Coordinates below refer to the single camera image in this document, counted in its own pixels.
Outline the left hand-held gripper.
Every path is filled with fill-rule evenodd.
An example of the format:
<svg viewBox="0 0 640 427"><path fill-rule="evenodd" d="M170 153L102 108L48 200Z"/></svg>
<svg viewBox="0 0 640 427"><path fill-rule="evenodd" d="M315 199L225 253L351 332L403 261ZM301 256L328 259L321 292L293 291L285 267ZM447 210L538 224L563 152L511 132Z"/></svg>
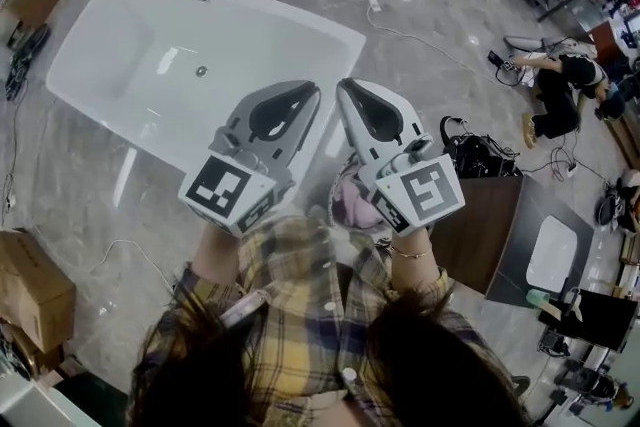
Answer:
<svg viewBox="0 0 640 427"><path fill-rule="evenodd" d="M232 236L254 228L294 185L289 164L319 110L321 92L309 80L278 82L245 96L216 132L178 197Z"/></svg>

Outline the grey round dish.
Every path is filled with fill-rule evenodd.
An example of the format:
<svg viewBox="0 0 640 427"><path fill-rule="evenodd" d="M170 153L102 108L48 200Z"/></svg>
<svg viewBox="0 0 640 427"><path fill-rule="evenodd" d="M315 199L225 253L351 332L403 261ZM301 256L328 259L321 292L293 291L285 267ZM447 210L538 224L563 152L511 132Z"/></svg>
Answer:
<svg viewBox="0 0 640 427"><path fill-rule="evenodd" d="M521 52L540 52L540 50L544 48L544 44L541 39L504 36L503 40L507 46Z"/></svg>

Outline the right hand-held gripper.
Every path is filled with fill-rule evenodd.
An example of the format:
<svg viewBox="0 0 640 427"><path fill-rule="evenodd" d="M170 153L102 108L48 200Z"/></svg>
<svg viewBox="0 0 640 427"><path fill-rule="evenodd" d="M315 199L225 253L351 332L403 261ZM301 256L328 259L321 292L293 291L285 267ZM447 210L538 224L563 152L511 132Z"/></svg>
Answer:
<svg viewBox="0 0 640 427"><path fill-rule="evenodd" d="M465 206L450 156L434 153L431 135L422 135L419 116L404 97L369 80L345 78L336 101L347 139L365 163L367 200L396 235L429 227ZM383 156L379 149L409 142Z"/></svg>

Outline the person's right forearm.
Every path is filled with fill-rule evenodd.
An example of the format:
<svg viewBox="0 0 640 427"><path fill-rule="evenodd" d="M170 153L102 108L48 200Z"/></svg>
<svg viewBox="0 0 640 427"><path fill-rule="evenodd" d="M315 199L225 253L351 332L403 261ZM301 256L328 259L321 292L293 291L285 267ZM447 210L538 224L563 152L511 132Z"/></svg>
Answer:
<svg viewBox="0 0 640 427"><path fill-rule="evenodd" d="M425 228L403 237L394 234L390 254L391 287L395 291L427 293L438 288L441 273Z"/></svg>

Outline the woven laundry basket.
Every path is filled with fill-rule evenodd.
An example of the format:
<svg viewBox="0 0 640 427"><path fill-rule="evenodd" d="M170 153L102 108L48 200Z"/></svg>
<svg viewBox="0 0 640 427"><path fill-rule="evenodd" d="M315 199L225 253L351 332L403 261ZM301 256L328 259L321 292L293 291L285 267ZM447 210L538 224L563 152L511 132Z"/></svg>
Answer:
<svg viewBox="0 0 640 427"><path fill-rule="evenodd" d="M358 155L352 153L340 168L329 193L329 224L341 235L388 248L391 229L368 200L368 189L359 177L361 167Z"/></svg>

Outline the large cardboard box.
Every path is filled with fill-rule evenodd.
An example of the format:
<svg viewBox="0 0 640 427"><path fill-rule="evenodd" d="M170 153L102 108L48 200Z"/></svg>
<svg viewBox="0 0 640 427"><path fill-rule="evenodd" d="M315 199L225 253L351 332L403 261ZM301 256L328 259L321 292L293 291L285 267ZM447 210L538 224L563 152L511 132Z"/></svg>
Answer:
<svg viewBox="0 0 640 427"><path fill-rule="evenodd" d="M0 318L44 353L74 332L74 283L24 231L0 231Z"/></svg>

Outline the black flat screen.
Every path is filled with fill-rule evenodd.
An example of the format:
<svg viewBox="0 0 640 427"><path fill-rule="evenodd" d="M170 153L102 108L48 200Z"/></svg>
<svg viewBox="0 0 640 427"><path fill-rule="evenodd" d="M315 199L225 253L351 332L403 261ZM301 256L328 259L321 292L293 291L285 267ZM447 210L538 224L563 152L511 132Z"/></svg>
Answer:
<svg viewBox="0 0 640 427"><path fill-rule="evenodd" d="M551 299L560 319L540 311L538 320L564 337L621 353L635 324L640 304L624 298L572 289L562 300Z"/></svg>

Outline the person's left forearm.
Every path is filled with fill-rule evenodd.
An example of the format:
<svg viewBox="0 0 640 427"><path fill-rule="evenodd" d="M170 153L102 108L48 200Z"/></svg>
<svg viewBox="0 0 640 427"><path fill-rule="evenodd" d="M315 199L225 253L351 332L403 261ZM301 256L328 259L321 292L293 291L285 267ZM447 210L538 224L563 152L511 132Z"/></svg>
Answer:
<svg viewBox="0 0 640 427"><path fill-rule="evenodd" d="M191 262L191 270L211 283L230 286L238 276L240 240L208 223Z"/></svg>

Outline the white rectangular sink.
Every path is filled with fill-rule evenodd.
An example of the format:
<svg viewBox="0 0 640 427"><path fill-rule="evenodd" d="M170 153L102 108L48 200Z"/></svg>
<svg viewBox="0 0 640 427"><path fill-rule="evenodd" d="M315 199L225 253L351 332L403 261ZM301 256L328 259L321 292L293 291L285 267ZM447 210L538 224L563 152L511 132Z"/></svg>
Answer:
<svg viewBox="0 0 640 427"><path fill-rule="evenodd" d="M559 293L569 275L576 254L576 233L554 216L540 227L526 271L527 283L538 289Z"/></svg>

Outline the dark wooden vanity cabinet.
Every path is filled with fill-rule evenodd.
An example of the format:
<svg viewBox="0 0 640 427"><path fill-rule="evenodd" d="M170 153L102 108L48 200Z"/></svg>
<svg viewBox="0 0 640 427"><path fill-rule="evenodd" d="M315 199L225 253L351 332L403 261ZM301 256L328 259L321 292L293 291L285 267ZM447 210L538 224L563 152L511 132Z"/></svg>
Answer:
<svg viewBox="0 0 640 427"><path fill-rule="evenodd" d="M526 271L541 224L554 216L577 235L576 254L556 298L580 284L594 229L550 190L529 176L465 179L466 205L431 233L438 264L456 282L488 301L529 308Z"/></svg>

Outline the pink cloth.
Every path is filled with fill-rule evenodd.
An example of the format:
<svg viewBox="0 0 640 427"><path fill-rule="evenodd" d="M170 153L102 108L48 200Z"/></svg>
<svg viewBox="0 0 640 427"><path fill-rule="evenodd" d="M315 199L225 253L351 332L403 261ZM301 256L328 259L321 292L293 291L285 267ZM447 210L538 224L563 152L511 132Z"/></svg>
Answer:
<svg viewBox="0 0 640 427"><path fill-rule="evenodd" d="M368 189L358 177L360 166L352 163L339 174L332 193L334 221L352 231L374 233L386 225L382 215L368 201Z"/></svg>

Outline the person's yellow plaid shirt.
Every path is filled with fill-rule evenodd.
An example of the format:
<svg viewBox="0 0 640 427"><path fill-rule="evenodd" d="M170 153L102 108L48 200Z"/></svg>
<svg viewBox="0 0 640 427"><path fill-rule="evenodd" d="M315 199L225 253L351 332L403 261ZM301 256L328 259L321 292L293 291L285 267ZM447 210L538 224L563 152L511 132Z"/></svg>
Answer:
<svg viewBox="0 0 640 427"><path fill-rule="evenodd" d="M527 427L509 373L438 288L391 287L390 247L313 218L240 240L230 286L191 263L133 371L129 427L296 427L297 397L346 390L362 427ZM255 290L267 303L226 329Z"/></svg>

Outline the white chest device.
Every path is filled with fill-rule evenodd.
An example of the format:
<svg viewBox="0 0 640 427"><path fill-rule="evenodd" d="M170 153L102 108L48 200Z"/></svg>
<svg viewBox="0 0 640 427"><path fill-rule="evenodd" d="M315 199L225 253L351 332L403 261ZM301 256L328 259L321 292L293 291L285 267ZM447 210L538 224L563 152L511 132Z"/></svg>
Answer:
<svg viewBox="0 0 640 427"><path fill-rule="evenodd" d="M233 304L220 316L220 320L226 329L231 329L249 319L266 303L267 294L262 290L255 290Z"/></svg>

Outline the white bathtub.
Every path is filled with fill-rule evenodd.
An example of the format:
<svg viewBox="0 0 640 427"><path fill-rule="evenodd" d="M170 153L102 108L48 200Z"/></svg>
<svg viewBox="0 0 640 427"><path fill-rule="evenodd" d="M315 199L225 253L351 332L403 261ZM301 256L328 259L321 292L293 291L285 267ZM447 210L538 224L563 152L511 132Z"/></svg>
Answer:
<svg viewBox="0 0 640 427"><path fill-rule="evenodd" d="M186 170L247 94L309 80L314 123L291 171L301 184L363 34L276 0L89 0L62 42L47 89L149 154L176 196ZM205 66L204 77L196 70Z"/></svg>

